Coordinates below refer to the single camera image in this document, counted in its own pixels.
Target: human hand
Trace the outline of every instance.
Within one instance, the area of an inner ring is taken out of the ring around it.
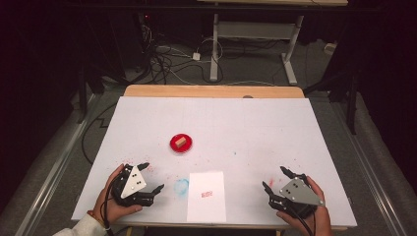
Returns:
[[[95,202],[94,209],[92,210],[92,214],[95,218],[101,222],[104,222],[104,206],[102,206],[105,202],[105,195],[107,193],[108,188],[111,188],[110,184],[112,183],[113,179],[117,177],[117,175],[123,170],[124,165],[121,164],[113,173],[108,177],[107,183],[103,190],[101,190],[100,194],[98,195],[97,201]],[[140,205],[133,205],[133,206],[119,206],[117,203],[110,197],[107,201],[107,220],[109,224],[116,222],[120,217],[132,214],[142,210],[142,206]]]
[[[316,182],[310,178],[310,176],[307,177],[308,183],[311,185],[312,190],[315,194],[319,196],[321,200],[325,202],[325,194],[323,193],[323,190],[319,187]],[[307,229],[303,226],[303,224],[298,220],[297,218],[291,217],[289,214],[278,211],[276,213],[278,217],[281,217],[285,222],[287,222],[292,227],[298,229],[303,235],[309,236],[309,233],[307,232]],[[319,236],[328,236],[333,235],[331,232],[330,227],[330,216],[328,215],[328,209],[325,206],[318,206],[316,212],[314,215],[310,215],[305,219],[306,224],[310,227],[311,231],[315,231],[316,227],[316,235]]]

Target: black cable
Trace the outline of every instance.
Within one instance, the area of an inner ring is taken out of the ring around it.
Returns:
[[[84,145],[84,141],[86,139],[86,134],[89,131],[89,128],[91,127],[91,125],[97,121],[97,120],[101,120],[101,124],[100,124],[100,128],[107,128],[107,126],[103,126],[103,122],[104,122],[104,118],[99,118],[102,114],[104,114],[104,112],[106,112],[107,110],[109,110],[111,107],[115,106],[117,104],[117,102],[115,102],[114,104],[111,104],[110,106],[108,106],[107,108],[105,108],[100,114],[98,114],[92,121],[91,123],[89,123],[89,125],[87,126],[86,130],[83,133],[83,137],[81,140],[81,149],[83,151],[83,155],[86,158],[86,161],[92,165],[92,161],[89,159],[89,157],[87,156],[86,150],[85,150],[85,145]]]
[[[108,201],[112,200],[112,199],[109,199],[108,197],[110,195],[111,189],[113,188],[114,181],[117,178],[119,178],[120,175],[121,173],[119,173],[113,180],[111,180],[110,184],[108,185],[107,191],[105,193],[104,202],[100,206],[101,218],[103,219],[105,230],[107,231],[107,234],[109,236],[114,236],[114,234],[113,234],[113,230],[111,230],[110,222],[108,221],[108,218],[107,218],[107,203]]]
[[[310,236],[313,236],[312,230],[310,229],[310,227],[307,225],[306,221],[304,221],[304,219],[302,219],[300,217],[300,215],[298,215],[297,212],[295,212],[295,210],[292,207],[288,207],[287,209],[289,209],[291,211],[291,213],[293,213],[295,215],[295,217],[303,224],[304,228],[306,228],[307,232],[309,233]]]

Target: wooden table edge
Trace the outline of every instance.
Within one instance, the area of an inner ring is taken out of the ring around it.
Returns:
[[[238,98],[304,98],[304,93],[297,87],[239,87],[239,86],[163,86],[131,85],[125,96],[150,97],[215,97]]]

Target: paper sheet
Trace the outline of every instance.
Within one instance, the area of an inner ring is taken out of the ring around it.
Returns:
[[[190,174],[187,221],[202,223],[226,221],[223,172]]]

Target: white sleeve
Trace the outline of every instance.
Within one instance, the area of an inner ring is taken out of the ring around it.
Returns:
[[[104,236],[105,229],[93,217],[86,214],[72,229],[65,228],[54,236]]]

